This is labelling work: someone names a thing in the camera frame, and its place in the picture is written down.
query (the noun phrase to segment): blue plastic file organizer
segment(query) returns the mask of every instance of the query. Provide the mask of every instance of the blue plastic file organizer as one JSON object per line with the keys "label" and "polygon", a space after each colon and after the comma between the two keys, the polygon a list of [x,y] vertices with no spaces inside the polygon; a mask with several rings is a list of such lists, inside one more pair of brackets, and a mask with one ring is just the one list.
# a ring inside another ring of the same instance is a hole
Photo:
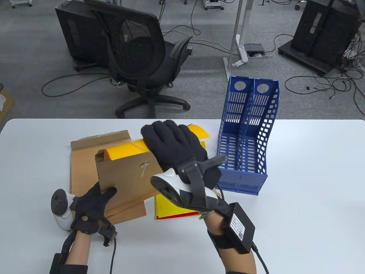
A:
{"label": "blue plastic file organizer", "polygon": [[279,81],[231,76],[219,129],[224,190],[258,195],[266,174],[266,148],[279,107]]}

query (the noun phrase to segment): chair armrest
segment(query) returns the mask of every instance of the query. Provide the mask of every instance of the chair armrest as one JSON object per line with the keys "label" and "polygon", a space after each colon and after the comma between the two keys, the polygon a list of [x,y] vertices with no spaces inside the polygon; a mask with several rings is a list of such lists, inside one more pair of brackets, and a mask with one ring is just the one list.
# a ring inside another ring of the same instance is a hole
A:
{"label": "chair armrest", "polygon": [[190,39],[193,38],[192,36],[185,36],[181,38],[175,45],[175,47],[172,49],[170,53],[170,58],[176,59],[180,52],[184,49],[185,45],[189,43]]}

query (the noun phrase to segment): table surface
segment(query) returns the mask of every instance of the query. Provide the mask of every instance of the table surface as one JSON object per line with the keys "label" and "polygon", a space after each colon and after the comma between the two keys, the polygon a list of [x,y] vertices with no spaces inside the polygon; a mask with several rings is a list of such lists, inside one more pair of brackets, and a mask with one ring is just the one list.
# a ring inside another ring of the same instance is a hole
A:
{"label": "table surface", "polygon": [[[152,120],[15,119],[0,134],[0,265],[3,273],[49,273],[66,232],[50,211],[58,188],[68,189],[70,141],[128,129],[132,139]],[[194,123],[216,152],[219,120]],[[224,193],[256,226],[254,241],[271,274],[363,273],[365,258],[364,121],[277,120],[267,149],[268,178],[259,196]],[[203,221],[153,220],[116,225],[114,273],[223,274]],[[89,274],[108,273],[112,245],[93,236]],[[258,274],[263,274],[256,260]]]}

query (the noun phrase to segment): black office chair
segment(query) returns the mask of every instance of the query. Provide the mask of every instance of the black office chair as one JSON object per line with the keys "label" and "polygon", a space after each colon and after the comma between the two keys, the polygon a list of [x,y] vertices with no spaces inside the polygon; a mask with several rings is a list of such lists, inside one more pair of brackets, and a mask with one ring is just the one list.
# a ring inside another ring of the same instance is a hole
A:
{"label": "black office chair", "polygon": [[192,49],[187,48],[192,36],[174,45],[164,41],[153,14],[96,0],[84,1],[104,30],[111,77],[128,83],[128,88],[140,95],[118,107],[117,117],[124,118],[126,110],[143,104],[149,107],[148,118],[156,118],[156,103],[178,104],[189,110],[187,101],[159,92],[166,85],[172,87],[181,65],[192,54]]}

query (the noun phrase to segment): chair seat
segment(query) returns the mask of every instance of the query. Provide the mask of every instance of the chair seat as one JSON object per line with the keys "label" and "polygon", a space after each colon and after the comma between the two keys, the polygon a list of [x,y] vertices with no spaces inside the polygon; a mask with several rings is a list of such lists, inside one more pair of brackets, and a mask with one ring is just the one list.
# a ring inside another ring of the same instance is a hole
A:
{"label": "chair seat", "polygon": [[[174,60],[169,57],[174,46],[174,44],[165,41],[165,58],[162,61],[161,66],[159,66],[159,68],[150,77],[148,77],[146,81],[147,89],[158,88],[175,80],[172,79]],[[188,58],[188,55],[189,54],[187,51],[185,51],[182,56],[182,62],[185,62],[185,60]]]}

